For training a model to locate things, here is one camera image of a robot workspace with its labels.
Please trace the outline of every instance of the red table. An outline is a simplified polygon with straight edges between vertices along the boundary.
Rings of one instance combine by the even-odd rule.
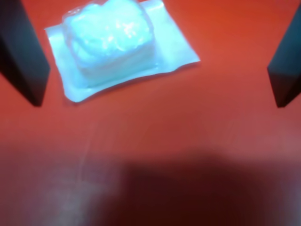
[[[86,2],[24,0],[52,70],[42,108],[0,76],[0,224],[300,224],[301,97],[266,70],[299,1],[165,0],[202,62],[74,104],[44,28]]]

